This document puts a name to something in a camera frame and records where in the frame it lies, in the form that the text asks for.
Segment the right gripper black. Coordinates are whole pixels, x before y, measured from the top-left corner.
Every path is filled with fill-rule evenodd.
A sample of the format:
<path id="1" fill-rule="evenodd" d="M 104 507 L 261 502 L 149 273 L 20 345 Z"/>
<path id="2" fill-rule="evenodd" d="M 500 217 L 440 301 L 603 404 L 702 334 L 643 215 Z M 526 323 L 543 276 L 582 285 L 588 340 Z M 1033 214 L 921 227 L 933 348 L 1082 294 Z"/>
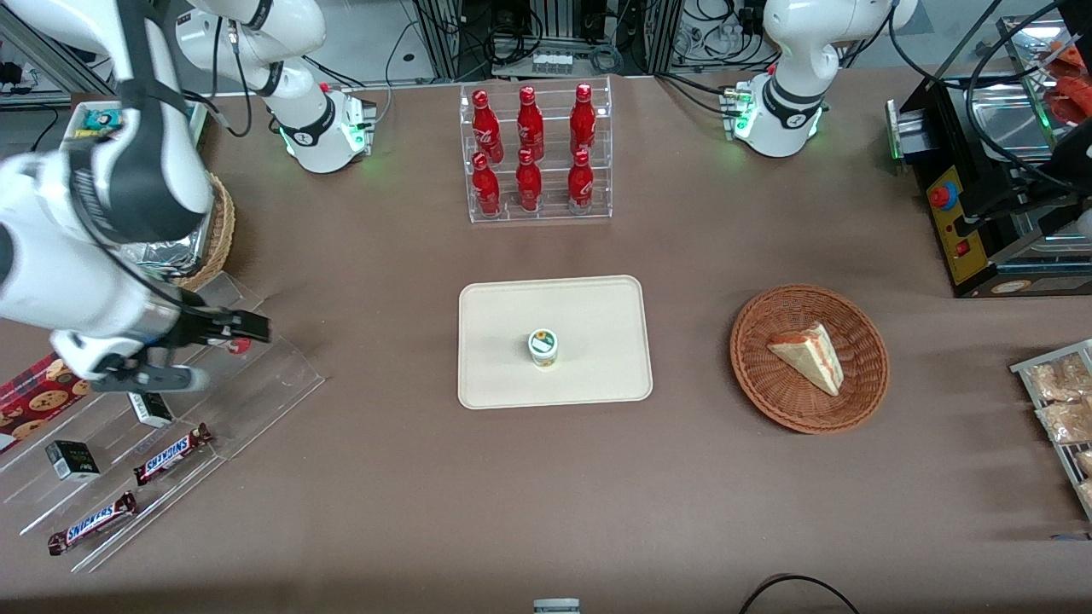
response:
<path id="1" fill-rule="evenodd" d="M 153 364 L 154 353 L 163 350 L 169 355 L 176 349 L 189 345 L 207 345 L 210 339 L 224 343 L 270 342 L 269 319 L 254 312 L 226 312 L 211 306 L 188 306 L 175 304 L 147 304 L 141 314 L 141 363 Z"/>

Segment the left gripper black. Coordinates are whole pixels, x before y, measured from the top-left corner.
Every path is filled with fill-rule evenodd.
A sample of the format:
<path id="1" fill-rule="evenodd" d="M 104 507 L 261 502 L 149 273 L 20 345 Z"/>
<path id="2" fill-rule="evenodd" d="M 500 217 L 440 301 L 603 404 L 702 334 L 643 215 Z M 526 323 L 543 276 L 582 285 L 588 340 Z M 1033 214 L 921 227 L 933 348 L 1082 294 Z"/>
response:
<path id="1" fill-rule="evenodd" d="M 1045 174 L 1069 188 L 1051 186 L 971 186 L 960 192 L 960 236 L 987 226 L 1009 223 L 1014 236 L 1053 237 L 1080 219 L 1079 209 L 1049 206 L 1080 205 L 1089 211 L 1091 194 L 1091 120 L 1071 128 L 1054 145 Z M 1031 215 L 1044 209 L 1037 222 Z"/>

